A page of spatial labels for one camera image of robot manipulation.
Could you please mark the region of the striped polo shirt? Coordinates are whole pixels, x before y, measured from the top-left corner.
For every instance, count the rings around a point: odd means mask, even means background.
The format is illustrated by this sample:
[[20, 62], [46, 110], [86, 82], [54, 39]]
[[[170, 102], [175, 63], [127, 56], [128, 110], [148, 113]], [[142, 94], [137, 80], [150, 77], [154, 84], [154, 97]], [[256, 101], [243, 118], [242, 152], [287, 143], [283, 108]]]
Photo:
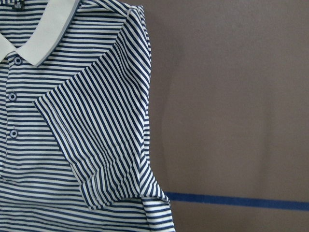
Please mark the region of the striped polo shirt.
[[144, 8], [0, 3], [0, 229], [173, 232], [150, 166]]

